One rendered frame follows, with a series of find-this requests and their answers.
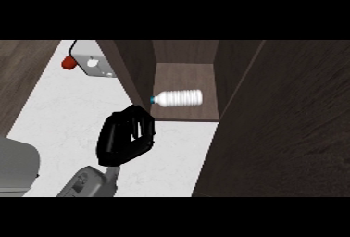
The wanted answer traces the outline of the red round object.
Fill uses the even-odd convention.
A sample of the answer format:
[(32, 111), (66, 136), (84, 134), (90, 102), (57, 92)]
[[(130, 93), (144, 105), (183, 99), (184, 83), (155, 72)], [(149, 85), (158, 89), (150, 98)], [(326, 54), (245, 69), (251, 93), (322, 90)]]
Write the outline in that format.
[(62, 61), (62, 68), (66, 70), (72, 70), (76, 67), (78, 63), (72, 56), (66, 56)]

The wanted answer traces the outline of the dark wood panel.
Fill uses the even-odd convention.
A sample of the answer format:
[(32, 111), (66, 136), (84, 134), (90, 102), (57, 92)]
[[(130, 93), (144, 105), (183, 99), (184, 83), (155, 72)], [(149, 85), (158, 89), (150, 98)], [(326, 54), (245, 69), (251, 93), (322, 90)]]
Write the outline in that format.
[(59, 40), (0, 40), (0, 136), (7, 136)]

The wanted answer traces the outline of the grey metal appliance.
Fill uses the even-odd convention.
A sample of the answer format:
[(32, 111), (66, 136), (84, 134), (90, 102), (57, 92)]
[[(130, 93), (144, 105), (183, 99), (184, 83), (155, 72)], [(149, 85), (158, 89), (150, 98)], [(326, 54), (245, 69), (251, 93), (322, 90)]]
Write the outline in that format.
[(75, 59), (87, 76), (107, 78), (116, 77), (99, 44), (94, 40), (76, 40), (71, 45), (69, 55)]

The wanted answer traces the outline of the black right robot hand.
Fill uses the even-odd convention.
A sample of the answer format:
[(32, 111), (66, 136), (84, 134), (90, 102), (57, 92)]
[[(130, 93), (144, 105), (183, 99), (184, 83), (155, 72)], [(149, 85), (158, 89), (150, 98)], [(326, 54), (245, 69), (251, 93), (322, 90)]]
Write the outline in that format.
[(155, 119), (147, 111), (130, 105), (106, 118), (97, 140), (96, 155), (99, 165), (118, 167), (153, 146)]

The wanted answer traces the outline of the white plastic water bottle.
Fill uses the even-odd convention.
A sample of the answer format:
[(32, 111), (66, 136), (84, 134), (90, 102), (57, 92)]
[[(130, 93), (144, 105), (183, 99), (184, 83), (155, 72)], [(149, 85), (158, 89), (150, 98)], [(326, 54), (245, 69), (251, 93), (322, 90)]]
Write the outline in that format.
[(201, 106), (203, 100), (202, 92), (195, 90), (164, 91), (150, 97), (150, 103), (162, 107)]

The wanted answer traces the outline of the dark wood cabinet door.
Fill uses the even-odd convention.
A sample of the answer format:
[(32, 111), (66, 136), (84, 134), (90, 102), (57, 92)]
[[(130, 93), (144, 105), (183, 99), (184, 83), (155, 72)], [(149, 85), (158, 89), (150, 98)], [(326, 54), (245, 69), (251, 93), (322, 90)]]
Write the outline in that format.
[(350, 41), (266, 41), (195, 196), (350, 197)]

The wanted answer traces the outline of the dark wood cabinet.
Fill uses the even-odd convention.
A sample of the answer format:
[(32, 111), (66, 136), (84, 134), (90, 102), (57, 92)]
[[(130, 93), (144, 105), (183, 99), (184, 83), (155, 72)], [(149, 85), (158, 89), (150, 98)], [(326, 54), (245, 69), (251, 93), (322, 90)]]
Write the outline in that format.
[[(221, 119), (261, 40), (99, 40), (106, 61), (131, 102), (158, 121)], [(198, 89), (199, 106), (162, 107), (150, 97)]]

